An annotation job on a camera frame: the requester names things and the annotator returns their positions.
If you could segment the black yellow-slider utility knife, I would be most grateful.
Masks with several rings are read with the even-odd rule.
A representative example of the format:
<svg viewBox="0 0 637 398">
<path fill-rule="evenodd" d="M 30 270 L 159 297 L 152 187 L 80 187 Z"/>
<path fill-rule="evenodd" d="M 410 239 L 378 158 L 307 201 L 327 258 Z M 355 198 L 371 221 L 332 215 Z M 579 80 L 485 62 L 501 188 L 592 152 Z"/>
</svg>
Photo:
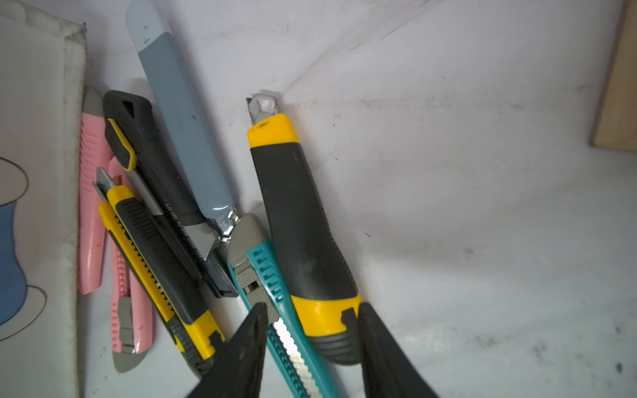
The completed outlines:
<svg viewBox="0 0 637 398">
<path fill-rule="evenodd" d="M 112 152 L 184 269 L 217 298 L 237 297 L 237 287 L 217 253 L 217 229 L 202 215 L 169 157 L 151 103 L 142 96 L 108 91 L 102 109 Z"/>
</svg>

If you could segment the grey blue utility knife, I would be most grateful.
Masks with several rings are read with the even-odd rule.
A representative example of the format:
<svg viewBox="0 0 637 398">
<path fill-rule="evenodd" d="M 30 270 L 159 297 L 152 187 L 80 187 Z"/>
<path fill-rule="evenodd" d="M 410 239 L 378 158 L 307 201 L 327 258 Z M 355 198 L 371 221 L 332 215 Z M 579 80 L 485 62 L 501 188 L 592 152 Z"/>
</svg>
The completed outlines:
<svg viewBox="0 0 637 398">
<path fill-rule="evenodd" d="M 151 1 L 130 2 L 125 18 L 199 210 L 229 242 L 240 218 L 237 194 L 172 30 Z"/>
</svg>

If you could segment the slim yellow black utility knife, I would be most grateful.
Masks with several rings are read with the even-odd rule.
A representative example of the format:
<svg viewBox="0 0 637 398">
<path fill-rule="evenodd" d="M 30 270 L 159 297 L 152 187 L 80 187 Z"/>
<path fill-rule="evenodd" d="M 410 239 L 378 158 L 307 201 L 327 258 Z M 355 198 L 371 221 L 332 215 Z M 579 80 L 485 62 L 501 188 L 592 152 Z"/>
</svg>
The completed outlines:
<svg viewBox="0 0 637 398">
<path fill-rule="evenodd" d="M 161 235 L 154 218 L 126 185 L 102 168 L 93 182 L 106 230 L 159 312 L 197 377 L 212 370 L 225 337 L 197 284 Z"/>
</svg>

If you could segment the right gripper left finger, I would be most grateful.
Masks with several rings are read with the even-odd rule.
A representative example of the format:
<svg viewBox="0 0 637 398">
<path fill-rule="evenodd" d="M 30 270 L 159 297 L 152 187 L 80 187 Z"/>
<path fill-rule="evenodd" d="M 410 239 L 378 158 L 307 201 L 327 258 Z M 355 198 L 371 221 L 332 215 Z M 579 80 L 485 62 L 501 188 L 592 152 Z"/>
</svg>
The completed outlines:
<svg viewBox="0 0 637 398">
<path fill-rule="evenodd" d="M 267 307 L 257 303 L 191 397 L 257 397 L 263 374 Z"/>
</svg>

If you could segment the teal utility knife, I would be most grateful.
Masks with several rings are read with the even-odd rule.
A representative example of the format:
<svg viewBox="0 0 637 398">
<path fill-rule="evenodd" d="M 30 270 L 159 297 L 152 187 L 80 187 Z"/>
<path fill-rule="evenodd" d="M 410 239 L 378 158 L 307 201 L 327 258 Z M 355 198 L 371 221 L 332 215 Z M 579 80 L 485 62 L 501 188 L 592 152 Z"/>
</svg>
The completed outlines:
<svg viewBox="0 0 637 398">
<path fill-rule="evenodd" d="M 244 305 L 267 309 L 266 342 L 294 397 L 340 397 L 325 361 L 314 350 L 300 323 L 275 251 L 258 217 L 233 221 L 228 238 L 228 270 Z"/>
</svg>

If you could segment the large yellow black utility knife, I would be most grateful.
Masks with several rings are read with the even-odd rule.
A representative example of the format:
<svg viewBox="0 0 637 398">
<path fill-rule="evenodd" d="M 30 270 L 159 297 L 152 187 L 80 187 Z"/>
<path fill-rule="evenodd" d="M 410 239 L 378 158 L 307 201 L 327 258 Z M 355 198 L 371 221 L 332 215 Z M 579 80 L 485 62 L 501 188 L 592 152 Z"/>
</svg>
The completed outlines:
<svg viewBox="0 0 637 398">
<path fill-rule="evenodd" d="M 338 365 L 360 362 L 362 302 L 334 240 L 305 152 L 274 96 L 247 99 L 247 138 L 281 273 L 310 344 Z"/>
</svg>

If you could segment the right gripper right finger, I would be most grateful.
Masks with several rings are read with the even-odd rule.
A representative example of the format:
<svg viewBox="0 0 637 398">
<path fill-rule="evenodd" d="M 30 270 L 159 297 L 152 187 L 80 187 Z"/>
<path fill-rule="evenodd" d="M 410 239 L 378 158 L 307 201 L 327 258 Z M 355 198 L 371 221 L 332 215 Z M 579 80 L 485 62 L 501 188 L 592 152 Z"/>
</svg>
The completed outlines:
<svg viewBox="0 0 637 398">
<path fill-rule="evenodd" d="M 358 310 L 358 342 L 367 397 L 437 397 L 369 303 Z"/>
</svg>

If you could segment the white canvas tote pouch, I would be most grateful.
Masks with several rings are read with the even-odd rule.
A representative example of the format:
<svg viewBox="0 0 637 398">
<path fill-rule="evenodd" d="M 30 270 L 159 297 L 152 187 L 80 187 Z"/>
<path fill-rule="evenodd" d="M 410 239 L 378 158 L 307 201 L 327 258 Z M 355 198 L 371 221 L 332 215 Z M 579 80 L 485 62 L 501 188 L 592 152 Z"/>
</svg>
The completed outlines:
<svg viewBox="0 0 637 398">
<path fill-rule="evenodd" d="M 77 397 L 86 30 L 1 4 L 1 394 Z"/>
</svg>

